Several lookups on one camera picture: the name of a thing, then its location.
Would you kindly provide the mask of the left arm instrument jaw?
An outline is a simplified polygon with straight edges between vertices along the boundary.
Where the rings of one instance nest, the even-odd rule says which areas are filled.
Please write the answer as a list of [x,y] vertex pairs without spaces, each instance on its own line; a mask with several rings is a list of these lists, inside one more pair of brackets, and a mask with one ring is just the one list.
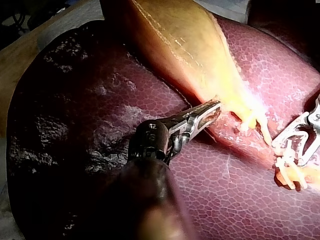
[[187,120],[216,120],[221,113],[221,102],[218,100],[210,100],[201,105],[193,107],[185,114]]
[[188,119],[189,138],[193,139],[203,129],[214,123],[217,119]]

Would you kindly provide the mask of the right arm instrument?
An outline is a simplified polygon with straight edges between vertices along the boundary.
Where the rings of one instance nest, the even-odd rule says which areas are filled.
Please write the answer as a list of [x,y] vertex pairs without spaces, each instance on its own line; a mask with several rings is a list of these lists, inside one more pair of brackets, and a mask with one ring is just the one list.
[[320,135],[320,96],[315,100],[315,107],[307,116],[307,125],[312,127],[316,135]]

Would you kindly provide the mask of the left arm instrument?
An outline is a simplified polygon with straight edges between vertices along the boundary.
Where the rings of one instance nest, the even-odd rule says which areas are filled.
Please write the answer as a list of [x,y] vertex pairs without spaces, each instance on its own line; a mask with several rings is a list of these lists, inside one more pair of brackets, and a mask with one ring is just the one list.
[[128,160],[154,158],[167,165],[191,140],[195,117],[191,113],[140,123],[129,141]]

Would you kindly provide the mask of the right arm instrument jaw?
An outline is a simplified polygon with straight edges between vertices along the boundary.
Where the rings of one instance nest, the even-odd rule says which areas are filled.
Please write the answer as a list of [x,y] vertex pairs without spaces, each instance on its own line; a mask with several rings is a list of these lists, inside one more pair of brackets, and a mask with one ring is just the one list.
[[298,131],[301,135],[301,141],[298,144],[297,147],[297,157],[298,157],[298,163],[297,165],[299,167],[304,167],[310,158],[313,156],[313,154],[317,151],[317,149],[320,147],[320,133],[318,131],[314,130],[315,137],[311,141],[311,143],[307,146],[306,150],[304,150],[307,140],[309,138],[309,134],[306,131]]
[[303,153],[309,138],[308,129],[311,126],[309,115],[309,112],[304,112],[278,134],[271,143],[276,153],[283,153],[285,148],[289,148],[289,140],[293,142],[294,150],[298,153]]

